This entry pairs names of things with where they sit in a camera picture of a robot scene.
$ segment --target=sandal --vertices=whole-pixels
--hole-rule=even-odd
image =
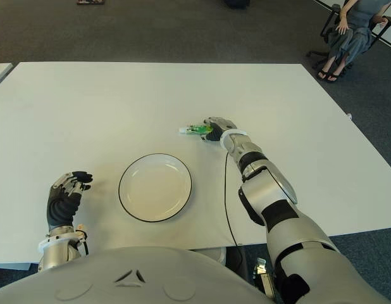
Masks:
[[[104,4],[106,0],[77,0],[77,5],[101,5]]]
[[[326,78],[326,82],[329,82],[330,84],[334,83],[337,81],[339,75],[335,75],[335,74],[330,74],[328,78]]]
[[[324,70],[320,70],[320,71],[318,72],[318,74],[316,74],[316,78],[319,79],[319,80],[326,80],[326,79],[328,78],[328,73],[329,73],[329,72],[325,72]]]

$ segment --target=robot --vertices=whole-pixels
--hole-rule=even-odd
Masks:
[[[220,117],[204,123],[213,128],[205,139],[219,141],[237,164],[239,198],[251,220],[266,228],[274,284],[285,304],[390,303],[297,209],[292,186],[246,132]],[[86,234],[74,229],[73,216],[91,180],[72,172],[51,187],[39,272],[1,288],[0,303],[274,303],[193,251],[128,247],[80,257]]]

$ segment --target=foot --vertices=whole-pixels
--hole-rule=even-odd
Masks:
[[[329,82],[335,82],[337,80],[337,77],[340,75],[339,71],[334,71],[332,74],[329,75],[328,81]]]
[[[320,79],[325,79],[325,77],[328,75],[329,68],[326,68],[325,66],[322,68],[322,70],[318,73],[318,77]]]

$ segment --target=bottle cap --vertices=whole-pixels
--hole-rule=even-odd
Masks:
[[[187,129],[188,129],[188,127],[181,127],[181,128],[178,128],[178,131],[180,133],[187,133]]]

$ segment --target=tabletop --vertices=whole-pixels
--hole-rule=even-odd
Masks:
[[[0,84],[0,263],[39,260],[49,188],[71,170],[94,175],[74,220],[91,253],[233,245],[226,152],[178,133],[209,116],[247,131],[327,234],[391,227],[391,168],[301,65],[20,63]],[[124,170],[151,153],[176,156],[192,176],[189,202],[164,222],[141,222],[118,200]],[[265,243],[240,185],[229,160],[234,236]]]

